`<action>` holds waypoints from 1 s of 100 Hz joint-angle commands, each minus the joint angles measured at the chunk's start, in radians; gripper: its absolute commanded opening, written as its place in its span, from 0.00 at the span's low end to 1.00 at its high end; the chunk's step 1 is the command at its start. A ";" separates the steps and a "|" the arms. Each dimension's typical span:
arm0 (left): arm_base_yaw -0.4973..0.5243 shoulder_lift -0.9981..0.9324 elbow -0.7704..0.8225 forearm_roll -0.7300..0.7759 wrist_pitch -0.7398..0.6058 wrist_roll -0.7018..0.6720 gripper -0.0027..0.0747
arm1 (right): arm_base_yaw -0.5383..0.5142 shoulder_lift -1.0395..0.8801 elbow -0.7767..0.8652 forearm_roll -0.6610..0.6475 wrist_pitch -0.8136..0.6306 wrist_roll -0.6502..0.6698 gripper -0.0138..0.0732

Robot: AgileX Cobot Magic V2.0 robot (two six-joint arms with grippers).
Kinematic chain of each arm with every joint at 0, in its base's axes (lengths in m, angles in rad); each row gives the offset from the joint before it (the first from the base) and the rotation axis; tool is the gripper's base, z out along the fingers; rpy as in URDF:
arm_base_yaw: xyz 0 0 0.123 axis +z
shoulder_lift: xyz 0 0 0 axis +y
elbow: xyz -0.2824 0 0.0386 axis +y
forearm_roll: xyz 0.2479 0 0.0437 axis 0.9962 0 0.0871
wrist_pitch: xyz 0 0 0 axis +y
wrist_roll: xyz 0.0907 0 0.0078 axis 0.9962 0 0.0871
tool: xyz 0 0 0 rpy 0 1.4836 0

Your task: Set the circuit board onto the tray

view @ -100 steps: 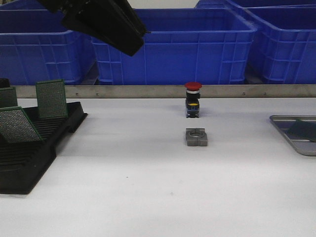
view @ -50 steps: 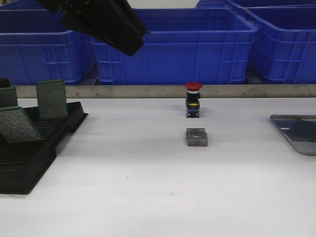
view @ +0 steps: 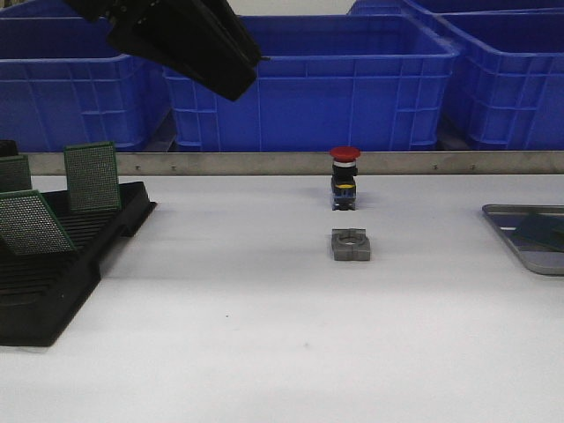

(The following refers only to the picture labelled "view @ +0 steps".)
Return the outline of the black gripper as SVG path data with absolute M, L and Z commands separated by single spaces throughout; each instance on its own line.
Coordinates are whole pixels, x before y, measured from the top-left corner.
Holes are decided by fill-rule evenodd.
M 256 81 L 262 53 L 226 1 L 64 0 L 87 21 L 106 18 L 108 42 L 228 99 Z

